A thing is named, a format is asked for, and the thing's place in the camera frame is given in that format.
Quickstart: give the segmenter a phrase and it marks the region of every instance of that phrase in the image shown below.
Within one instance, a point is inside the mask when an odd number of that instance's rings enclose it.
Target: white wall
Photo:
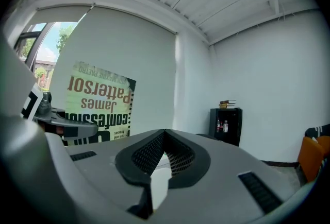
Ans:
[[[179,33],[176,40],[176,63],[173,128],[207,134],[210,109],[217,106],[208,46],[189,31]]]
[[[249,29],[215,45],[218,97],[243,109],[240,147],[295,162],[304,132],[330,123],[330,35],[318,11]]]
[[[131,135],[172,128],[174,34],[127,13],[93,8],[77,25],[58,58],[50,87],[54,107],[65,107],[76,60],[136,80]]]

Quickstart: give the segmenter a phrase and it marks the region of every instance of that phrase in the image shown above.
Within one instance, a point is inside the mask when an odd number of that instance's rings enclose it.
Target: black mesh grille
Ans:
[[[195,158],[194,152],[174,137],[162,133],[133,153],[133,163],[149,176],[166,152],[172,170],[172,177],[187,169]]]
[[[265,214],[281,205],[281,201],[252,172],[238,176]]]
[[[89,157],[92,157],[92,156],[95,156],[95,155],[96,155],[95,152],[88,151],[88,152],[73,154],[70,157],[71,157],[72,161],[75,162],[75,161],[82,160],[82,159],[85,159],[85,158],[89,158]]]
[[[149,176],[164,154],[164,133],[133,153],[133,163]]]

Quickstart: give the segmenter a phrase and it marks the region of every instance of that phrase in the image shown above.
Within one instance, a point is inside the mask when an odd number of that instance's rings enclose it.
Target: bottle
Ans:
[[[223,132],[228,132],[228,121],[225,120],[225,123],[223,124]]]
[[[219,118],[218,118],[218,121],[217,121],[217,132],[220,131],[220,121],[219,121]]]

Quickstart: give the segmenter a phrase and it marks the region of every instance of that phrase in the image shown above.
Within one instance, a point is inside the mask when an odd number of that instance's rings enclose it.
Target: black shelf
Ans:
[[[217,132],[217,121],[228,121],[228,132]],[[236,146],[239,146],[242,129],[242,109],[211,109],[209,135]]]

